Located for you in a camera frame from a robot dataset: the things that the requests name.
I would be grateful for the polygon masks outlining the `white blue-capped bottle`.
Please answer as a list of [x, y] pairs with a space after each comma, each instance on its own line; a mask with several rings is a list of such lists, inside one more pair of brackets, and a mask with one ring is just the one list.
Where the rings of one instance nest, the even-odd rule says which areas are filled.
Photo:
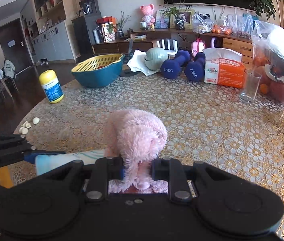
[[81, 160], [84, 165], [94, 164], [96, 160], [103, 158], [105, 149], [85, 152], [66, 153], [57, 155], [41, 155], [35, 158], [36, 175], [40, 176], [74, 160]]

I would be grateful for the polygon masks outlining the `pink fluffy towel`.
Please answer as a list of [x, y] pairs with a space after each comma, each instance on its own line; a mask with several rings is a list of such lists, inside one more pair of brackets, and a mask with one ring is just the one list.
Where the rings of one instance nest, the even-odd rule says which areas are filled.
[[111, 180], [109, 192], [124, 193], [134, 187], [137, 193], [167, 193], [168, 183], [154, 180], [151, 163], [167, 142], [167, 130], [155, 115], [139, 109], [112, 112], [104, 129], [106, 157], [121, 157], [124, 164], [122, 180]]

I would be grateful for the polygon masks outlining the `garlic clove cluster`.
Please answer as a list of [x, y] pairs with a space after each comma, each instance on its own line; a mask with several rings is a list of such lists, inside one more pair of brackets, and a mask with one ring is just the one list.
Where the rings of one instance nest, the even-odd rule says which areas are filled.
[[28, 134], [30, 128], [31, 128], [31, 124], [28, 121], [26, 121], [25, 123], [21, 125], [18, 131], [21, 135], [26, 135]]

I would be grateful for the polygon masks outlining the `garlic clove upper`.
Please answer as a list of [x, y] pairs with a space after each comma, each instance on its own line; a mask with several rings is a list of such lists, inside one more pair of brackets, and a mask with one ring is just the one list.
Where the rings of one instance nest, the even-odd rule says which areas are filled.
[[38, 117], [35, 117], [35, 118], [32, 120], [32, 122], [33, 122], [34, 125], [38, 124], [39, 121], [40, 121], [40, 119], [39, 119]]

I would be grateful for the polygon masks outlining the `patterned lace tablecloth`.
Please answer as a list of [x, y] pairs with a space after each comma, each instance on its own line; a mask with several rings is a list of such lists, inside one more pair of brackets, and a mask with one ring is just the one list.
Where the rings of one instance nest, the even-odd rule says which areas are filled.
[[[64, 98], [50, 104], [33, 71], [18, 78], [18, 132], [35, 117], [27, 139], [39, 149], [79, 152], [102, 149], [103, 128], [117, 109], [142, 109], [162, 120], [168, 131], [162, 158], [184, 164], [207, 162], [248, 181], [269, 188], [284, 202], [284, 105], [257, 96], [242, 102], [238, 89], [192, 83], [180, 76], [118, 78], [100, 89], [87, 89], [65, 67], [56, 72]], [[284, 216], [278, 229], [284, 239]]]

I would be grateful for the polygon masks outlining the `yellow blue-label jar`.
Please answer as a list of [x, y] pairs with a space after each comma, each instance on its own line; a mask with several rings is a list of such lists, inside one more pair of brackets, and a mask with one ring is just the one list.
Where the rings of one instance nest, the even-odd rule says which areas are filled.
[[49, 103], [58, 103], [63, 99], [64, 94], [55, 71], [46, 70], [41, 73], [39, 76], [39, 82]]

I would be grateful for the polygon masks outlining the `teal basin yellow strainer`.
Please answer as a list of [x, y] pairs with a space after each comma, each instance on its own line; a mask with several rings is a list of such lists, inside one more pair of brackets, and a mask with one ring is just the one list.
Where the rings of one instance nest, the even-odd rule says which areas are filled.
[[83, 87], [106, 87], [120, 76], [123, 59], [122, 53], [91, 57], [73, 67], [71, 74]]

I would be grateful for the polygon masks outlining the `left blue dumbbell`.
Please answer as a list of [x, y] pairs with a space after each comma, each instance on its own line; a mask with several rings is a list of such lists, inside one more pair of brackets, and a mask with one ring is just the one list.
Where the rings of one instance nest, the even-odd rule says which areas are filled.
[[174, 59], [167, 59], [161, 65], [161, 73], [164, 78], [175, 80], [181, 73], [182, 66], [190, 61], [190, 53], [180, 50], [176, 53]]

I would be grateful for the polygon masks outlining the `blue dumbbell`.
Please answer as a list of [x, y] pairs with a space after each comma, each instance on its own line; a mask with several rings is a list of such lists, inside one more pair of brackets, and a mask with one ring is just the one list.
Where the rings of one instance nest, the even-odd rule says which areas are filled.
[[180, 50], [176, 53], [174, 59], [167, 59], [161, 65], [161, 73], [164, 78], [175, 80], [181, 73], [182, 66], [190, 61], [190, 53]]
[[198, 52], [194, 57], [194, 61], [188, 62], [184, 69], [184, 74], [189, 81], [203, 82], [205, 69], [205, 54]]

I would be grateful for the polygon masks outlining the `right blue dumbbell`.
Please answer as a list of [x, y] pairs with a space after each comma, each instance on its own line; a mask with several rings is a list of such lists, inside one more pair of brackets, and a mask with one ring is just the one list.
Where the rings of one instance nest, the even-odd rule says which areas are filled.
[[188, 62], [184, 69], [184, 74], [189, 81], [203, 82], [205, 69], [205, 54], [198, 52], [194, 57], [194, 61]]

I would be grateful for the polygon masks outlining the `white cloth under bowl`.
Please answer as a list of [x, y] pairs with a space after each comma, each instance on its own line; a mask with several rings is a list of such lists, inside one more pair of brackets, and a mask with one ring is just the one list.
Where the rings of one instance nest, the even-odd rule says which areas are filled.
[[128, 61], [127, 66], [132, 72], [142, 72], [145, 76], [150, 76], [160, 72], [160, 69], [156, 71], [150, 70], [145, 64], [146, 52], [135, 50], [132, 58]]

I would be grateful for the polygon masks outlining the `pale green lidded bowl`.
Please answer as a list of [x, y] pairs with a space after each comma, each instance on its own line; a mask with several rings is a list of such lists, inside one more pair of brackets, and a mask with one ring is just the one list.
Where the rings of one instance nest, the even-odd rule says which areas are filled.
[[144, 62], [148, 69], [157, 71], [167, 59], [169, 55], [163, 48], [154, 47], [146, 52]]

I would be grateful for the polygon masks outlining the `orange white tissue box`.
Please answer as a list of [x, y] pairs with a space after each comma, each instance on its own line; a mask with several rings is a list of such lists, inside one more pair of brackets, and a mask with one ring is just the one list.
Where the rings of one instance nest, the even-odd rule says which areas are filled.
[[206, 48], [204, 82], [241, 89], [245, 65], [242, 54], [227, 48]]

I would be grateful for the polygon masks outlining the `clear drinking glass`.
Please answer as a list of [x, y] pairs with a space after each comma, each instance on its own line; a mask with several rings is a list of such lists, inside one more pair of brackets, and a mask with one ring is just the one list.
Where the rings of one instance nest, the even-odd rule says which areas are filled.
[[245, 69], [244, 72], [244, 84], [240, 92], [240, 99], [243, 102], [249, 103], [253, 102], [256, 98], [262, 75], [252, 69]]

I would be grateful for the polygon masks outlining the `pink kettlebell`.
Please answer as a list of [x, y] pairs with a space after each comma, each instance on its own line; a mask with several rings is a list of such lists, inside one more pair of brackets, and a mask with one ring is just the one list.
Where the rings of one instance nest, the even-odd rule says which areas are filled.
[[205, 55], [206, 57], [211, 57], [218, 50], [215, 46], [216, 37], [212, 37], [210, 41], [210, 46], [206, 48], [205, 42], [197, 38], [191, 45], [191, 54], [194, 58]]

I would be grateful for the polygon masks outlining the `wooden tv cabinet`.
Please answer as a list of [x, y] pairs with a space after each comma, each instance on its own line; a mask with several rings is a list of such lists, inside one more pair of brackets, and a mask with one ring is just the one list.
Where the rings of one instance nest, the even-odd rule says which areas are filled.
[[253, 67], [253, 47], [250, 39], [217, 33], [198, 34], [191, 29], [178, 31], [176, 29], [150, 29], [135, 31], [130, 36], [133, 40], [114, 40], [92, 46], [95, 55], [122, 53], [130, 54], [135, 50], [147, 51], [153, 47], [163, 47], [166, 50], [192, 50], [196, 39], [204, 41], [206, 47], [222, 47], [242, 54], [242, 63], [247, 68]]

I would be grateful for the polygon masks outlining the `black side cabinet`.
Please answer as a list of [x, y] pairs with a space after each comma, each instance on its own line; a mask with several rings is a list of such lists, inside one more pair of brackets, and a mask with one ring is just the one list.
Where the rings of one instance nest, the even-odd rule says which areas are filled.
[[81, 58], [93, 54], [92, 45], [96, 44], [94, 29], [98, 27], [97, 20], [101, 18], [98, 0], [82, 0], [79, 2], [78, 17], [72, 20], [75, 37]]

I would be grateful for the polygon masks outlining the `clear plastic bag of items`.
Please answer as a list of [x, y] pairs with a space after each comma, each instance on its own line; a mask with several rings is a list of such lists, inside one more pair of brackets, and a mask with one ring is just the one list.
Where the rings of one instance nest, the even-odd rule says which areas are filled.
[[192, 16], [192, 30], [198, 34], [210, 33], [213, 29], [214, 22], [207, 16], [201, 16], [195, 13]]

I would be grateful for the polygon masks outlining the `framed photo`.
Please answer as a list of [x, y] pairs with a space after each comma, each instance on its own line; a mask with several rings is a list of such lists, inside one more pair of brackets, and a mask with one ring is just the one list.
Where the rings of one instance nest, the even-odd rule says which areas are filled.
[[[184, 29], [192, 29], [193, 27], [193, 16], [195, 14], [194, 9], [182, 10], [179, 12], [178, 16], [182, 18], [182, 22], [184, 23]], [[176, 17], [171, 14], [170, 15], [170, 28], [176, 28]]]

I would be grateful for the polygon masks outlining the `small potted grass plant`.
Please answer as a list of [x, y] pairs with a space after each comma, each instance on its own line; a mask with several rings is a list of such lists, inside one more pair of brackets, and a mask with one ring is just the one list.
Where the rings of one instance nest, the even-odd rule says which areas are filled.
[[165, 9], [165, 15], [169, 16], [173, 14], [176, 17], [176, 28], [177, 30], [185, 30], [184, 23], [182, 22], [182, 18], [178, 16], [179, 12], [182, 10], [192, 9], [190, 4], [185, 4], [185, 0], [179, 0], [179, 2], [175, 2], [172, 0], [171, 3], [165, 1], [162, 7]]

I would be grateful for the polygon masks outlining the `plastic-wrapped fruit bowl stack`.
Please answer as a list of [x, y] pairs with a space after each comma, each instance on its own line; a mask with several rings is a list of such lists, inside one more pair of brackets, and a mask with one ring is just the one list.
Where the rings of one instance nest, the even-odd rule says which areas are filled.
[[284, 105], [284, 29], [255, 20], [251, 40], [253, 69], [261, 75], [258, 92]]

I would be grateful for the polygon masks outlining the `pink bear figurine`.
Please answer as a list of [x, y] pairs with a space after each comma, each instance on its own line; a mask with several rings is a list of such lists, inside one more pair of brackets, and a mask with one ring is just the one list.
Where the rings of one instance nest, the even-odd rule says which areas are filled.
[[140, 29], [147, 30], [147, 29], [154, 29], [155, 18], [153, 16], [154, 13], [154, 5], [141, 5], [140, 10], [143, 14], [143, 17], [140, 22]]

